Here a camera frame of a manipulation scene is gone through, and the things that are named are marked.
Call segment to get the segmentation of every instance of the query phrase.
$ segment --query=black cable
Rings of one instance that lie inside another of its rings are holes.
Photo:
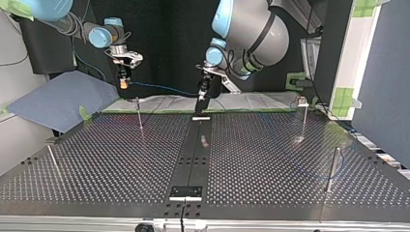
[[[184,225],[185,203],[186,203],[186,201],[184,201],[184,206],[182,207],[182,213],[181,213],[181,218],[180,218],[180,222],[181,222],[181,232],[185,232],[185,225]]]
[[[25,60],[27,60],[27,58],[28,58],[28,53],[26,53],[26,55],[24,56],[23,59],[21,59],[21,60],[19,60],[19,61],[17,61],[17,62],[10,63],[10,64],[0,65],[0,67],[7,67],[7,66],[14,66],[14,65],[21,64],[21,63],[23,63]]]
[[[223,106],[223,104],[222,103],[220,103],[220,101],[218,101],[217,99],[213,99],[213,100],[215,100],[220,106],[222,106],[222,108],[223,108],[223,110],[224,111],[226,111],[226,108],[225,108],[225,106]]]

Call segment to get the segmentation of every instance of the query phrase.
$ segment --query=white panel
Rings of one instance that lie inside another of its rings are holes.
[[[20,61],[27,54],[21,36],[0,14],[0,66]],[[0,67],[0,105],[10,103],[44,84],[44,76],[33,74],[29,59],[15,66]]]
[[[359,96],[380,8],[381,7],[375,8],[372,17],[352,17],[350,19],[340,65],[337,71],[331,108],[337,88],[354,88],[353,98],[356,99]],[[350,108],[348,116],[340,119],[351,120],[354,110],[355,108]]]
[[[23,59],[26,54],[21,36],[0,14],[0,66]],[[30,61],[0,67],[0,175],[39,151],[51,130],[14,115],[2,115],[1,108],[45,83],[43,75],[32,72]]]
[[[0,176],[42,149],[51,136],[50,129],[16,116],[0,123]]]

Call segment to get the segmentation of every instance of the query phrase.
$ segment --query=blue cable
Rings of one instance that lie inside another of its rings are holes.
[[[268,116],[266,116],[265,114],[262,114],[262,117],[264,118],[265,122],[268,123],[269,128],[272,128],[273,125],[271,123],[271,121],[268,119]],[[298,168],[299,171],[304,172],[305,174],[308,174],[310,177],[314,178],[314,179],[318,179],[320,181],[329,181],[329,180],[333,180],[335,178],[337,178],[343,171],[344,169],[344,165],[345,165],[345,157],[342,153],[340,153],[341,155],[341,166],[340,169],[337,171],[337,173],[335,173],[334,176],[332,177],[323,177],[323,176],[319,176],[316,174],[311,173],[310,171],[306,170],[305,168],[303,168],[302,165],[300,165],[299,163],[297,163],[295,160],[292,160],[293,164]]]
[[[153,87],[153,88],[159,88],[159,89],[164,89],[164,90],[169,90],[169,91],[173,91],[175,93],[179,93],[182,95],[188,95],[188,96],[198,96],[197,94],[192,94],[192,93],[188,93],[188,92],[184,92],[178,89],[174,89],[171,87],[166,87],[166,86],[162,86],[162,85],[154,85],[154,84],[146,84],[146,83],[141,83],[141,82],[131,82],[131,85],[140,85],[140,86],[146,86],[146,87]]]
[[[105,74],[104,74],[101,70],[99,70],[97,67],[94,67],[94,66],[88,64],[87,62],[85,62],[83,59],[81,59],[81,57],[79,57],[79,55],[76,53],[74,46],[73,46],[73,52],[74,52],[75,57],[76,57],[79,61],[81,61],[81,63],[83,63],[84,65],[86,65],[86,66],[90,67],[91,69],[97,71],[97,72],[102,76],[103,81],[106,82],[106,76],[105,76]]]

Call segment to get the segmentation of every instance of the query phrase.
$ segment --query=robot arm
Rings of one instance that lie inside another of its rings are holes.
[[[206,52],[199,101],[204,101],[215,75],[246,80],[273,66],[287,52],[289,34],[284,22],[269,11],[267,0],[220,0],[212,27],[222,39],[212,39]]]
[[[119,72],[121,88],[127,89],[131,80],[131,69],[135,69],[143,60],[142,55],[129,51],[126,45],[131,33],[124,32],[121,18],[110,17],[104,25],[83,22],[70,12],[73,0],[18,0],[30,7],[33,17],[60,33],[90,42],[96,48],[108,48],[105,54],[113,59]]]

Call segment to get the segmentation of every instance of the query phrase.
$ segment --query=cable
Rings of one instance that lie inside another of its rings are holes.
[[[182,213],[181,213],[181,218],[180,218],[180,222],[181,222],[181,232],[185,232],[185,225],[184,225],[184,212],[185,212],[185,204],[187,201],[184,201],[184,207],[182,208]]]
[[[91,0],[88,0],[87,7],[85,8],[84,15],[82,16],[82,20],[85,20],[85,17],[88,15],[88,10],[90,10]]]
[[[227,111],[226,108],[225,108],[225,106],[223,106],[223,104],[220,103],[220,101],[218,101],[217,99],[213,99],[213,100],[215,100],[220,106],[222,106],[222,108],[223,108],[224,111]]]
[[[26,55],[24,56],[23,59],[21,59],[21,60],[19,60],[19,61],[16,61],[16,62],[13,62],[13,63],[10,63],[10,64],[2,64],[2,65],[0,65],[0,67],[7,67],[7,66],[14,66],[14,65],[21,64],[21,63],[23,63],[25,60],[27,60],[27,58],[28,58],[28,53],[26,53]]]
[[[198,96],[198,94],[192,94],[192,93],[188,93],[182,90],[178,90],[178,89],[174,89],[171,87],[166,87],[166,86],[162,86],[162,85],[154,85],[154,84],[146,84],[146,83],[141,83],[141,82],[131,82],[131,85],[140,85],[140,86],[145,86],[145,87],[152,87],[152,88],[159,88],[159,89],[164,89],[164,90],[169,90],[172,92],[176,92],[182,95],[188,95],[188,96]]]
[[[99,70],[97,67],[95,67],[95,66],[93,66],[93,65],[90,65],[90,64],[88,64],[87,62],[85,62],[85,61],[84,61],[83,59],[81,59],[81,57],[79,57],[79,55],[76,53],[75,46],[74,46],[74,38],[72,38],[72,42],[73,42],[73,52],[74,52],[75,57],[76,57],[81,63],[83,63],[84,65],[86,65],[86,66],[90,67],[91,69],[97,71],[97,72],[102,76],[103,81],[106,82],[106,76],[105,76],[105,74],[104,74],[101,70]]]
[[[82,36],[83,41],[84,41],[85,43],[86,43],[87,41],[86,41],[86,36],[84,35],[84,34],[85,34],[85,32],[84,32],[85,30],[84,30],[84,27],[83,27],[83,21],[84,21],[84,18],[88,15],[88,11],[89,11],[89,9],[90,9],[90,5],[91,5],[91,0],[88,0],[88,2],[87,2],[87,7],[86,7],[86,9],[85,9],[85,12],[84,12],[84,15],[83,15],[82,18],[79,18],[78,16],[76,16],[76,15],[73,14],[73,13],[69,13],[69,19],[70,19],[70,20],[74,20],[74,24],[75,24],[76,27],[79,26],[79,28],[80,28],[80,30],[81,30],[81,32],[80,32],[80,33],[81,33],[81,36]],[[72,37],[72,44],[73,44],[73,53],[74,53],[75,57],[76,57],[82,64],[84,64],[84,65],[90,67],[91,69],[97,71],[97,73],[99,73],[99,74],[101,75],[102,80],[106,82],[106,81],[107,81],[106,76],[105,76],[105,74],[104,74],[100,69],[98,69],[97,67],[95,67],[95,66],[93,66],[93,65],[91,65],[91,64],[89,64],[89,63],[87,63],[86,61],[84,61],[84,60],[78,55],[78,53],[77,53],[76,50],[75,50],[75,40],[74,40],[74,37]]]

